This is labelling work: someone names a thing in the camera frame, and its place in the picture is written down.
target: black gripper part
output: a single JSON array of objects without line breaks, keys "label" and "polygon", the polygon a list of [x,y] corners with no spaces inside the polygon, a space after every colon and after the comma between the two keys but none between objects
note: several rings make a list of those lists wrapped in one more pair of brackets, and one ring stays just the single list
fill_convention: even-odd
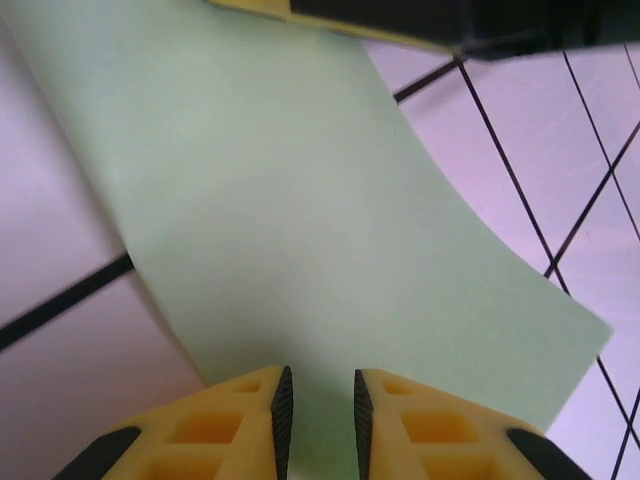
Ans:
[{"label": "black gripper part", "polygon": [[591,480],[548,438],[522,428],[510,428],[507,437],[545,480]]},{"label": "black gripper part", "polygon": [[100,480],[124,455],[140,432],[138,427],[125,427],[97,438],[53,480]]},{"label": "black gripper part", "polygon": [[373,434],[373,403],[362,370],[356,370],[353,383],[353,419],[356,427],[360,480],[368,480]]},{"label": "black gripper part", "polygon": [[273,447],[276,457],[276,475],[278,480],[287,478],[289,466],[289,445],[293,425],[293,375],[291,367],[284,367],[278,388],[271,402],[271,428]]}]

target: paper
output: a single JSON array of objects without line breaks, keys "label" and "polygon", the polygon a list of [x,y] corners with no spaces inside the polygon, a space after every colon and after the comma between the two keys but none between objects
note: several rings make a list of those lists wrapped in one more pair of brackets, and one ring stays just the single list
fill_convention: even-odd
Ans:
[{"label": "paper", "polygon": [[356,478],[355,368],[546,428],[604,344],[455,193],[358,41],[196,0],[0,2],[206,379],[293,367],[291,478]]}]

